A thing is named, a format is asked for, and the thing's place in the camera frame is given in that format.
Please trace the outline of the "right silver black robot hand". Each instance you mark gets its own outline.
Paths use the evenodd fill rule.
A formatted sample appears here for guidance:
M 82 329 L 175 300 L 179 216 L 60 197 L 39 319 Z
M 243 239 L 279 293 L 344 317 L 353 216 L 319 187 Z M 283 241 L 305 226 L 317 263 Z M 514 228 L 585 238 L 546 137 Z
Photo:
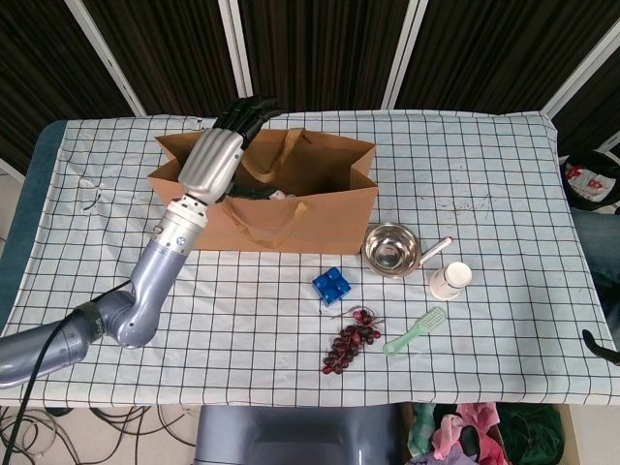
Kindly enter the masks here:
M 581 331 L 581 336 L 587 349 L 596 357 L 604 359 L 615 366 L 620 365 L 620 353 L 618 351 L 599 345 L 593 334 L 587 329 L 583 329 Z

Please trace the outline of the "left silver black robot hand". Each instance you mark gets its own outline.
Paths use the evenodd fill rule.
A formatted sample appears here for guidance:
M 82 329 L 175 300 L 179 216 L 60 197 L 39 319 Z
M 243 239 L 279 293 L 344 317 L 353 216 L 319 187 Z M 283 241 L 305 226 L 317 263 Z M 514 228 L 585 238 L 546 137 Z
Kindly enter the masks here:
M 187 157 L 178 175 L 184 193 L 206 205 L 220 200 L 263 124 L 282 113 L 275 98 L 255 95 L 232 102 Z

